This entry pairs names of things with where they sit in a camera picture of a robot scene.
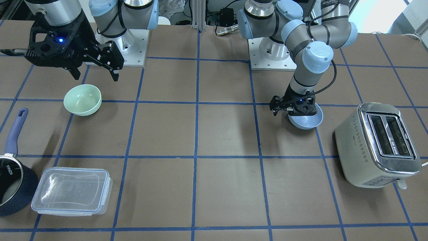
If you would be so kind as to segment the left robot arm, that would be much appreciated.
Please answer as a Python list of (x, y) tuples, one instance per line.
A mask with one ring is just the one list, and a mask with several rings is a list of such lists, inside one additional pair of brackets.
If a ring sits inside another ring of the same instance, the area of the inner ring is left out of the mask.
[(248, 0), (237, 14), (244, 39), (268, 37), (285, 46), (296, 64), (283, 97), (274, 96), (270, 110), (276, 115), (287, 111), (290, 116), (313, 116), (315, 86), (329, 68), (334, 49), (355, 42), (357, 27), (349, 21), (348, 0), (323, 0), (321, 24), (303, 22), (303, 9), (293, 0)]

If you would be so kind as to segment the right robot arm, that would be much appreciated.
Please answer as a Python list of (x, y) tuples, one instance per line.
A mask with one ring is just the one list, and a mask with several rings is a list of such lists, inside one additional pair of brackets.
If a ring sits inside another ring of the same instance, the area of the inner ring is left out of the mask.
[(24, 57), (38, 67), (63, 68), (78, 80), (79, 67), (92, 62), (109, 71), (113, 81), (123, 68), (123, 44), (114, 39), (129, 29), (156, 29), (159, 17), (157, 0), (91, 0), (89, 8), (97, 25), (95, 38), (78, 0), (26, 0), (35, 16)]

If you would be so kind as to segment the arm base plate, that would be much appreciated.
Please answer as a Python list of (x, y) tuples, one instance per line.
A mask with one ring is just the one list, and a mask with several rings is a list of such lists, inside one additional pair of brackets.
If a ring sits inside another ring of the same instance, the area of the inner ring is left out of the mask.
[(269, 37), (247, 40), (252, 70), (294, 71), (296, 64), (284, 44)]
[(147, 29), (128, 29), (117, 38), (106, 38), (98, 33), (95, 33), (95, 38), (100, 43), (113, 40), (124, 57), (124, 67), (144, 67), (149, 33)]

